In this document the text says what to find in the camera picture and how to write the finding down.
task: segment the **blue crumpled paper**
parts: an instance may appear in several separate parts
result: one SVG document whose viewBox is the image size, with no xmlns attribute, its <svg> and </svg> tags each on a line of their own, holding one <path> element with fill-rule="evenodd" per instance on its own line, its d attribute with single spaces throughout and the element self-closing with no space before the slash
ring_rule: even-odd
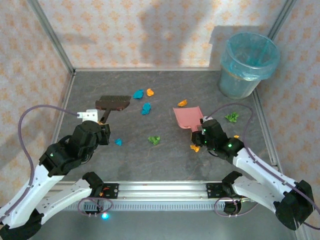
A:
<svg viewBox="0 0 320 240">
<path fill-rule="evenodd" d="M 120 138 L 116 139 L 114 143 L 117 144 L 118 146 L 122 146 L 122 140 Z"/>
<path fill-rule="evenodd" d="M 146 102 L 145 104 L 143 104 L 141 114 L 142 115 L 148 114 L 150 112 L 150 109 L 151 109 L 151 104 L 149 102 Z"/>
<path fill-rule="evenodd" d="M 143 89 L 139 89 L 138 91 L 136 91 L 133 94 L 133 98 L 134 99 L 142 99 L 143 96 L 144 96 L 144 90 Z"/>
</svg>

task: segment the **dustpan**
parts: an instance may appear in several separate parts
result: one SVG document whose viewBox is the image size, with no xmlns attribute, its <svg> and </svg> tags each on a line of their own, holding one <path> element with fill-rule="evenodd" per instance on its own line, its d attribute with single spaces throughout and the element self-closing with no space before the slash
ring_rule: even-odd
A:
<svg viewBox="0 0 320 240">
<path fill-rule="evenodd" d="M 200 119 L 204 117 L 199 106 L 173 108 L 173 111 L 180 128 L 191 129 L 192 132 L 198 131 L 198 126 L 201 125 Z"/>
</svg>

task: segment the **cable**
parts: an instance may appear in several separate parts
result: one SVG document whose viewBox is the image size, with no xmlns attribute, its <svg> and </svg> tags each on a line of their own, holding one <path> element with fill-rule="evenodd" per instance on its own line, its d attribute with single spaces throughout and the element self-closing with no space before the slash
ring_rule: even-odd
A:
<svg viewBox="0 0 320 240">
<path fill-rule="evenodd" d="M 211 156 L 218 157 L 218 155 L 214 155 L 212 152 L 208 151 Z"/>
<path fill-rule="evenodd" d="M 87 163 L 90 161 L 90 159 L 87 160 L 87 161 L 82 162 L 80 165 L 85 165 L 85 164 L 87 164 Z"/>
<path fill-rule="evenodd" d="M 258 160 L 255 159 L 255 157 L 252 155 L 252 153 L 249 151 L 249 148 L 248 148 L 248 145 L 247 145 L 247 141 L 246 141 L 246 131 L 247 131 L 247 128 L 254 116 L 254 111 L 252 109 L 252 107 L 250 106 L 247 106 L 245 104 L 242 104 L 242 103 L 228 103 L 228 104 L 225 104 L 221 107 L 219 107 L 218 109 L 216 109 L 215 111 L 213 111 L 210 115 L 208 115 L 205 119 L 211 117 L 213 114 L 215 114 L 216 112 L 218 112 L 219 110 L 225 108 L 225 107 L 228 107 L 228 106 L 231 106 L 231 105 L 238 105 L 238 106 L 243 106 L 243 107 L 246 107 L 248 109 L 250 109 L 251 111 L 251 116 L 248 120 L 248 122 L 246 123 L 246 125 L 244 126 L 244 130 L 243 130 L 243 144 L 244 144 L 244 148 L 246 149 L 247 153 L 249 154 L 249 156 L 252 158 L 252 160 L 257 164 L 259 165 L 263 170 L 265 170 L 267 173 L 271 174 L 273 177 L 275 177 L 276 179 L 278 179 L 279 181 L 282 182 L 282 184 L 285 184 L 287 185 L 289 188 L 293 189 L 294 191 L 296 191 L 298 194 L 300 194 L 302 197 L 304 197 L 310 204 L 312 204 L 312 206 L 316 209 L 316 211 L 319 213 L 320 215 L 320 208 L 316 205 L 316 203 L 314 201 L 312 201 L 307 195 L 305 195 L 302 191 L 300 191 L 299 189 L 297 189 L 296 187 L 292 186 L 290 183 L 286 182 L 285 180 L 283 180 L 281 177 L 277 176 L 276 174 L 274 174 L 272 171 L 270 171 L 268 168 L 266 168 L 265 166 L 263 166 Z M 320 230 L 320 227 L 315 227 L 315 226 L 312 226 L 306 222 L 304 222 L 304 225 L 314 229 L 314 230 Z"/>
<path fill-rule="evenodd" d="M 220 197 L 220 198 L 215 202 L 215 204 L 214 204 L 214 206 L 213 206 L 213 209 L 214 209 L 214 211 L 215 211 L 216 214 L 218 214 L 218 215 L 221 216 L 221 217 L 225 217 L 225 218 L 236 218 L 236 217 L 239 217 L 239 216 L 243 216 L 243 215 L 245 215 L 245 214 L 250 213 L 253 209 L 256 208 L 256 206 L 259 205 L 258 203 L 256 203 L 256 204 L 255 204 L 253 207 L 251 207 L 248 211 L 243 212 L 243 213 L 240 213 L 240 214 L 235 214 L 235 215 L 231 215 L 231 214 L 229 214 L 229 215 L 220 214 L 220 213 L 217 211 L 217 204 L 218 204 L 219 201 L 221 201 L 221 200 L 226 200 L 226 199 L 231 200 L 231 201 L 233 202 L 233 204 L 235 205 L 235 211 L 234 211 L 234 212 L 236 213 L 236 212 L 238 211 L 238 205 L 237 205 L 236 201 L 235 201 L 233 198 L 231 198 L 231 197 Z"/>
<path fill-rule="evenodd" d="M 97 213 L 96 215 L 102 215 L 102 214 L 104 214 L 105 212 L 107 212 L 107 211 L 109 211 L 110 209 L 112 209 L 113 206 L 114 206 L 113 201 L 111 201 L 111 200 L 108 199 L 108 198 L 85 197 L 85 198 L 83 198 L 83 199 L 81 199 L 81 200 L 79 201 L 78 206 L 77 206 L 78 212 L 81 213 L 81 214 L 84 215 L 84 216 L 90 216 L 90 214 L 87 214 L 87 213 L 83 212 L 83 211 L 80 209 L 81 203 L 82 203 L 83 201 L 86 201 L 86 200 L 89 200 L 90 202 L 94 203 L 94 205 L 96 205 L 97 208 L 100 210 L 100 212 Z M 95 202 L 95 200 L 97 200 L 97 201 L 108 201 L 109 203 L 111 203 L 111 205 L 110 205 L 106 210 L 101 210 L 102 207 L 101 207 L 97 202 Z"/>
<path fill-rule="evenodd" d="M 34 177 L 35 177 L 35 167 L 34 167 L 34 163 L 31 159 L 30 154 L 28 153 L 26 146 L 24 144 L 23 138 L 22 138 L 22 121 L 24 119 L 24 117 L 27 115 L 27 113 L 29 113 L 30 111 L 34 110 L 34 109 L 38 109 L 38 108 L 51 108 L 51 109 L 56 109 L 74 116 L 78 116 L 77 113 L 74 113 L 72 111 L 63 109 L 61 107 L 58 106 L 52 106 L 52 105 L 47 105 L 47 104 L 42 104 L 42 105 L 36 105 L 36 106 L 32 106 L 29 109 L 27 109 L 20 117 L 19 122 L 18 122 L 18 138 L 19 138 L 19 142 L 20 145 L 22 147 L 22 150 L 24 152 L 24 154 L 26 155 L 26 157 L 28 158 L 29 164 L 30 164 L 30 179 L 29 179 L 29 183 L 28 183 L 28 187 L 24 190 L 23 194 L 21 195 L 21 197 L 4 213 L 4 215 L 0 218 L 0 223 L 5 219 L 6 216 L 8 216 L 11 211 L 18 206 L 22 200 L 26 197 L 26 195 L 28 194 L 28 192 L 31 189 L 31 186 L 34 182 Z"/>
</svg>

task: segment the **brush handle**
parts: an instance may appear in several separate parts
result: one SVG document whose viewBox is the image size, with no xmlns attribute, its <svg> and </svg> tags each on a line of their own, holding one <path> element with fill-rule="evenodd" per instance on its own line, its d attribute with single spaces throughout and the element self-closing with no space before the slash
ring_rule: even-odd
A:
<svg viewBox="0 0 320 240">
<path fill-rule="evenodd" d="M 106 109 L 102 118 L 100 119 L 100 123 L 105 124 L 107 122 L 107 119 L 109 117 L 109 114 L 111 112 L 111 109 Z"/>
</svg>

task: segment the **blue led light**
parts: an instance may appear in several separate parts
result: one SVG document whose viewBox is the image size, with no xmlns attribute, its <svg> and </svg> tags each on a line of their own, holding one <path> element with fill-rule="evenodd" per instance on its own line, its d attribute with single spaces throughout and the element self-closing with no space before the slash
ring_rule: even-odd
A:
<svg viewBox="0 0 320 240">
<path fill-rule="evenodd" d="M 102 215 L 101 215 L 102 219 L 108 219 L 109 218 L 109 215 L 104 212 Z"/>
</svg>

